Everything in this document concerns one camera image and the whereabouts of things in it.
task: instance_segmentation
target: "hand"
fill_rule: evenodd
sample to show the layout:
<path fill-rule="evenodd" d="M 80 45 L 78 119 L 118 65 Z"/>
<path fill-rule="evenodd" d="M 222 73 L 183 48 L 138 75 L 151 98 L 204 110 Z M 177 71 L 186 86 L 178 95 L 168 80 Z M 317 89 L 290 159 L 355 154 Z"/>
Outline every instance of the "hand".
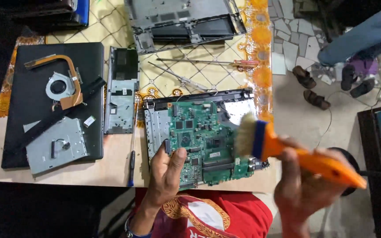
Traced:
<path fill-rule="evenodd" d="M 164 142 L 152 158 L 148 190 L 129 225 L 135 235 L 148 234 L 161 206 L 176 196 L 185 159 L 185 148 L 176 150 L 170 158 Z"/>
<path fill-rule="evenodd" d="M 282 161 L 282 179 L 274 191 L 274 201 L 282 219 L 283 237 L 309 237 L 306 223 L 309 216 L 334 203 L 347 187 L 301 170 L 294 148 L 303 147 L 290 138 L 282 142 L 289 148 L 278 156 Z M 351 167 L 338 151 L 315 149 L 314 153 L 335 158 Z"/>
<path fill-rule="evenodd" d="M 170 158 L 166 154 L 165 143 L 161 145 L 151 160 L 151 179 L 144 201 L 152 207 L 160 208 L 179 191 L 180 173 L 186 159 L 186 149 L 180 148 Z"/>

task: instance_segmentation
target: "orange brush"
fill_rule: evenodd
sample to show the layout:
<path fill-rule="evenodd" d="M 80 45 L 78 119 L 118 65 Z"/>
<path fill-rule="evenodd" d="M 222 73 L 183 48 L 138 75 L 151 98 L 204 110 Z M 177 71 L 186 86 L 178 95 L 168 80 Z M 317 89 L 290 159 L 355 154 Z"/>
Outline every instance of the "orange brush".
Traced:
<path fill-rule="evenodd" d="M 266 161 L 270 156 L 281 154 L 285 147 L 278 140 L 272 123 L 256 121 L 251 113 L 243 116 L 236 137 L 239 155 L 252 155 Z M 296 153 L 299 165 L 313 174 L 320 174 L 326 180 L 354 188 L 367 187 L 367 181 L 354 169 L 334 158 L 313 154 L 306 149 L 296 149 Z"/>

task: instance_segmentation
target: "person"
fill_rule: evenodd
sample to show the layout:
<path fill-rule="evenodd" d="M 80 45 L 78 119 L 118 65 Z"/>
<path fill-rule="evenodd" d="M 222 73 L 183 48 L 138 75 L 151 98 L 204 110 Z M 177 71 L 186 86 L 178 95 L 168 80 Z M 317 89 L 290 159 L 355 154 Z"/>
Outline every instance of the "person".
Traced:
<path fill-rule="evenodd" d="M 319 175 L 301 170 L 291 138 L 280 138 L 287 148 L 282 161 L 282 178 L 274 201 L 282 220 L 284 238 L 309 238 L 308 218 L 330 206 L 346 189 Z M 316 149 L 351 166 L 338 151 Z M 146 190 L 136 189 L 136 208 L 126 222 L 126 237 L 249 238 L 266 237 L 273 221 L 268 207 L 251 193 L 186 190 L 179 192 L 180 173 L 187 153 L 176 150 L 172 157 L 163 144 L 151 160 L 151 178 Z"/>

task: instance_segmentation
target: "sticker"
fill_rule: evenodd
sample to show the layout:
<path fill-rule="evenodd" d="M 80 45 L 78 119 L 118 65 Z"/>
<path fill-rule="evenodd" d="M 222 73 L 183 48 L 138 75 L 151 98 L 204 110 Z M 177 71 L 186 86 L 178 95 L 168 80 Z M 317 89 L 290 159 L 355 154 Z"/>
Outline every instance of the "sticker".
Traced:
<path fill-rule="evenodd" d="M 89 118 L 86 119 L 86 121 L 83 124 L 86 126 L 86 128 L 88 128 L 95 121 L 96 121 L 95 117 L 89 116 Z"/>
<path fill-rule="evenodd" d="M 210 158 L 220 156 L 220 152 L 212 153 L 209 155 Z"/>

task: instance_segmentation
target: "slipper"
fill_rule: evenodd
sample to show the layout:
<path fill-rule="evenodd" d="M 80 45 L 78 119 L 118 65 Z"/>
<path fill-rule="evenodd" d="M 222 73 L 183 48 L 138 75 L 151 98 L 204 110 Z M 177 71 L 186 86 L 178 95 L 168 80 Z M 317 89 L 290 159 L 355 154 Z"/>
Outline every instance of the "slipper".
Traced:
<path fill-rule="evenodd" d="M 352 84 L 356 82 L 357 78 L 353 77 L 355 75 L 355 67 L 351 64 L 346 65 L 342 69 L 342 82 L 340 87 L 344 91 L 348 91 L 352 88 Z"/>
<path fill-rule="evenodd" d="M 373 90 L 375 80 L 373 78 L 363 81 L 358 87 L 352 89 L 349 93 L 353 98 L 357 98 L 361 95 Z"/>
<path fill-rule="evenodd" d="M 323 96 L 318 96 L 315 92 L 309 89 L 304 91 L 304 98 L 309 104 L 323 110 L 326 110 L 331 106 L 331 104 L 327 102 Z"/>
<path fill-rule="evenodd" d="M 306 89 L 314 88 L 317 83 L 310 77 L 310 72 L 304 70 L 301 66 L 293 68 L 292 73 L 298 79 L 298 82 Z"/>

